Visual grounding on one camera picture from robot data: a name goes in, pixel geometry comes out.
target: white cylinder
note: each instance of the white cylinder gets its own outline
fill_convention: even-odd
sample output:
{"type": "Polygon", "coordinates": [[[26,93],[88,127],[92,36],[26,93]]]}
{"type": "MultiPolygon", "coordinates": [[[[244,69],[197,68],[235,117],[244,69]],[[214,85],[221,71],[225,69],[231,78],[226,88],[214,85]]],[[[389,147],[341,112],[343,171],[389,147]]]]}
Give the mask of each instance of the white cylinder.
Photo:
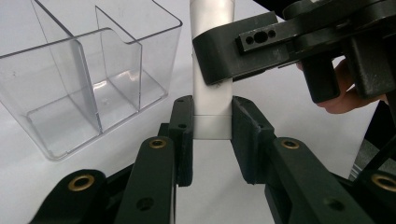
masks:
{"type": "MultiPolygon", "coordinates": [[[[233,0],[190,0],[191,35],[233,21],[233,0]]],[[[192,53],[194,138],[231,139],[233,81],[206,86],[201,69],[192,53]]]]}

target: round hole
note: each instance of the round hole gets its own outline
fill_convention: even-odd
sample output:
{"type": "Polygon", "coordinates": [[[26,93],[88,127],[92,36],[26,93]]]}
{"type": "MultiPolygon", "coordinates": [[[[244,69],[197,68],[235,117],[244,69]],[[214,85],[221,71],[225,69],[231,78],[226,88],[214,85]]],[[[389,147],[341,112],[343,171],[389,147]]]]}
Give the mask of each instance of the round hole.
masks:
{"type": "Polygon", "coordinates": [[[274,38],[276,36],[276,32],[273,30],[268,31],[268,37],[274,38]]]}
{"type": "Polygon", "coordinates": [[[386,175],[373,175],[372,180],[381,189],[396,192],[396,180],[393,178],[386,175]]]}
{"type": "Polygon", "coordinates": [[[256,41],[256,43],[259,44],[264,43],[265,41],[267,41],[267,39],[268,39],[268,34],[265,33],[264,31],[257,32],[254,35],[254,41],[256,41]]]}
{"type": "Polygon", "coordinates": [[[154,205],[152,198],[142,198],[136,203],[136,208],[141,212],[148,211],[154,205]]]}
{"type": "Polygon", "coordinates": [[[332,199],[332,198],[325,199],[324,204],[326,204],[332,210],[335,210],[335,211],[343,211],[346,208],[343,203],[341,203],[340,201],[338,201],[336,199],[332,199]]]}
{"type": "Polygon", "coordinates": [[[149,142],[149,146],[152,148],[162,148],[166,146],[166,142],[162,139],[154,139],[149,142]]]}
{"type": "Polygon", "coordinates": [[[92,175],[79,175],[74,177],[67,187],[71,191],[82,191],[89,188],[93,184],[94,180],[95,178],[92,175]]]}
{"type": "Polygon", "coordinates": [[[285,139],[281,142],[282,147],[288,148],[288,149],[297,149],[300,147],[300,145],[293,140],[290,139],[285,139]]]}
{"type": "Polygon", "coordinates": [[[249,45],[251,45],[251,44],[254,43],[254,39],[253,39],[253,37],[251,37],[251,36],[248,36],[248,37],[245,39],[245,41],[246,41],[247,44],[249,44],[249,45]]]}

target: brass ring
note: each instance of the brass ring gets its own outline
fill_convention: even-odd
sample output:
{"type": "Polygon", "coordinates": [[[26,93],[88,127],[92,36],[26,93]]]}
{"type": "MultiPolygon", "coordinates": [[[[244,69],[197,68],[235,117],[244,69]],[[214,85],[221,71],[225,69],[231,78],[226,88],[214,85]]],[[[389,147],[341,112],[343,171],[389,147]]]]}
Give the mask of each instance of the brass ring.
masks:
{"type": "Polygon", "coordinates": [[[93,177],[93,175],[79,175],[79,176],[74,177],[72,179],[72,181],[69,182],[69,185],[67,187],[69,187],[69,189],[71,191],[82,191],[84,189],[89,188],[93,184],[94,181],[95,181],[95,178],[93,177]],[[77,182],[79,180],[84,180],[84,179],[87,180],[86,183],[84,183],[82,185],[77,184],[77,182]]]}
{"type": "Polygon", "coordinates": [[[298,142],[291,140],[291,139],[285,139],[281,143],[282,147],[288,148],[288,149],[297,149],[300,147],[300,144],[298,142]]]}
{"type": "Polygon", "coordinates": [[[377,175],[377,174],[372,175],[372,180],[381,189],[386,189],[386,190],[389,190],[392,192],[396,192],[396,180],[394,180],[388,176],[385,176],[385,175],[377,175]],[[385,180],[385,181],[389,182],[389,185],[385,184],[384,182],[381,182],[381,180],[383,180],[383,181],[385,180]]]}
{"type": "Polygon", "coordinates": [[[166,141],[158,138],[158,139],[153,139],[149,142],[148,144],[152,148],[162,148],[166,146],[166,141]]]}

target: white table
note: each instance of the white table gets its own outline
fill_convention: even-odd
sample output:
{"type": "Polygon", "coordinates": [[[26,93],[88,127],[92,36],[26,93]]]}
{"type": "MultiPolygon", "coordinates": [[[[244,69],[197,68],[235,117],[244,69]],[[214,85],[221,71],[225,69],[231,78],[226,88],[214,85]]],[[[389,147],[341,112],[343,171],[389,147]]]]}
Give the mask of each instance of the white table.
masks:
{"type": "MultiPolygon", "coordinates": [[[[236,20],[265,11],[250,0],[235,2],[236,20]]],[[[184,24],[170,94],[138,119],[127,121],[63,161],[48,161],[0,105],[0,223],[31,220],[58,181],[76,170],[97,169],[112,175],[134,162],[140,143],[155,135],[161,122],[169,121],[173,101],[192,93],[189,1],[158,0],[158,3],[184,24]]],[[[0,10],[15,8],[17,19],[18,14],[29,9],[26,4],[30,4],[29,0],[2,0],[0,10]]],[[[2,41],[7,32],[18,36],[12,27],[6,27],[7,32],[2,28],[2,41]]],[[[9,44],[19,43],[11,39],[9,44]]],[[[327,114],[311,102],[304,75],[295,66],[273,69],[234,83],[234,94],[255,102],[276,128],[277,136],[304,141],[330,171],[341,176],[348,176],[375,110],[372,104],[345,115],[327,114]]],[[[264,186],[245,183],[231,144],[195,141],[193,183],[188,188],[177,189],[177,223],[273,222],[264,186]]]]}

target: transparent organizer box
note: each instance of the transparent organizer box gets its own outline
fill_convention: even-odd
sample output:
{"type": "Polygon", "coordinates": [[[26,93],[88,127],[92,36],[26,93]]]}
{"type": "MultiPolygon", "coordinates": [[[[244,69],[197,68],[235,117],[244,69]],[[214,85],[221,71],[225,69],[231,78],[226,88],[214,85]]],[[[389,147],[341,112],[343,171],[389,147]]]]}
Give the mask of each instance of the transparent organizer box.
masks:
{"type": "Polygon", "coordinates": [[[167,96],[182,23],[157,3],[32,0],[32,11],[40,45],[0,56],[0,101],[49,159],[167,96]]]}

